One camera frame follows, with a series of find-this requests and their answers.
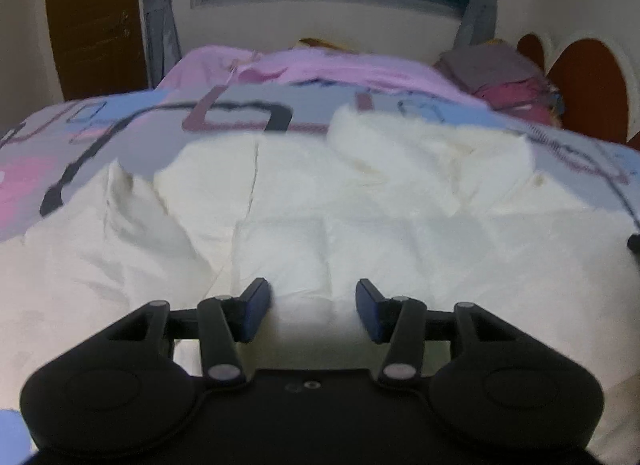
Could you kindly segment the white quilted duvet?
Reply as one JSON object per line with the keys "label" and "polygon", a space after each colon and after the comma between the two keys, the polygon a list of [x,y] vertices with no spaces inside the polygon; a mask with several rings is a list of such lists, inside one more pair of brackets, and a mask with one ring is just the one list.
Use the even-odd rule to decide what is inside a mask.
{"label": "white quilted duvet", "polygon": [[137,120],[56,182],[62,205],[1,234],[1,404],[40,365],[154,299],[177,308],[270,282],[253,367],[375,367],[356,315],[369,279],[447,309],[469,300],[587,367],[605,392],[590,448],[639,459],[639,182],[604,145],[337,110],[324,136],[172,134]]}

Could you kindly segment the folded clothes pile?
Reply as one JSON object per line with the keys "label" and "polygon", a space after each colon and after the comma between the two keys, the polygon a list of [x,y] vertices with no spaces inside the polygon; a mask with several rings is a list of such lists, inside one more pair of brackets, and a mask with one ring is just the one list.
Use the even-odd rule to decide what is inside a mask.
{"label": "folded clothes pile", "polygon": [[442,53],[434,67],[493,110],[534,124],[560,127],[559,90],[531,60],[503,41]]}

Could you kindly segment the red white heart headboard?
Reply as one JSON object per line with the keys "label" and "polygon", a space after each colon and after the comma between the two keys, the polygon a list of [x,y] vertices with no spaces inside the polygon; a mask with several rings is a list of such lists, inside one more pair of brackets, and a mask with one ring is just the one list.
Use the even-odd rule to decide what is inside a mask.
{"label": "red white heart headboard", "polygon": [[597,37],[570,40],[555,54],[533,32],[516,50],[540,67],[564,103],[561,124],[583,136],[639,148],[639,78],[622,51]]}

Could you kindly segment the patterned grey blue bedsheet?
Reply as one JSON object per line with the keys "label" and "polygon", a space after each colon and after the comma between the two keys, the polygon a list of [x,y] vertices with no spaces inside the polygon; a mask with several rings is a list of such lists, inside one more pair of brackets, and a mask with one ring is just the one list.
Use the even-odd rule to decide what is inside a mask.
{"label": "patterned grey blue bedsheet", "polygon": [[[70,183],[115,134],[153,125],[123,146],[132,168],[172,134],[324,136],[342,107],[503,130],[534,126],[437,96],[384,95],[334,84],[217,86],[89,99],[27,118],[1,140],[1,234],[62,205]],[[607,146],[639,182],[639,156]],[[390,295],[373,285],[387,298]],[[26,464],[608,464],[590,448],[605,392],[587,367],[497,313],[462,300],[427,303],[418,379],[380,379],[387,345],[368,341],[375,367],[253,367],[271,307],[237,344],[244,381],[203,377],[196,308],[154,299],[40,365],[18,405],[1,404],[1,458]]]}

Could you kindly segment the pink blanket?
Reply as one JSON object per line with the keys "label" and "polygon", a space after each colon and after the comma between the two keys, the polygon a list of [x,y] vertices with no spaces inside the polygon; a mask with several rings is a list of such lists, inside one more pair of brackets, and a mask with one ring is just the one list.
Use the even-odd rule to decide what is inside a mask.
{"label": "pink blanket", "polygon": [[388,93],[414,91],[452,102],[473,102],[471,95],[431,66],[393,56],[327,48],[264,53],[224,46],[202,47],[182,58],[158,87],[177,90],[218,84],[301,84],[317,80]]}

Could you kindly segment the yellow cloth behind blanket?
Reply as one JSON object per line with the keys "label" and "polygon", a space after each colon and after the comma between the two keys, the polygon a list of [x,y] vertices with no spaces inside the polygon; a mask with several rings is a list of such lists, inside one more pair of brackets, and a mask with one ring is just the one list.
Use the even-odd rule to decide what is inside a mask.
{"label": "yellow cloth behind blanket", "polygon": [[324,49],[330,50],[334,52],[348,53],[354,54],[355,50],[345,48],[340,46],[339,44],[333,43],[328,40],[316,38],[316,37],[304,37],[300,38],[294,44],[296,48],[308,48],[308,49]]}

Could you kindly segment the brown wooden door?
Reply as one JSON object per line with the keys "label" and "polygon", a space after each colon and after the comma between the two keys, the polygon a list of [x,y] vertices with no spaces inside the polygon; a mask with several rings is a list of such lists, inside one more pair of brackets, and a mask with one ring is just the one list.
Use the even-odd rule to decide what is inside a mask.
{"label": "brown wooden door", "polygon": [[46,0],[67,101],[148,87],[138,0]]}

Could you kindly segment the grey left curtain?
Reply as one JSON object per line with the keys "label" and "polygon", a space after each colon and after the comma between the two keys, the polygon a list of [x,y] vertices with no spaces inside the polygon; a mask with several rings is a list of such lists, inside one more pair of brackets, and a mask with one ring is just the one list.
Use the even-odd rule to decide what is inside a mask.
{"label": "grey left curtain", "polygon": [[172,0],[141,0],[146,70],[156,87],[180,61],[181,49]]}

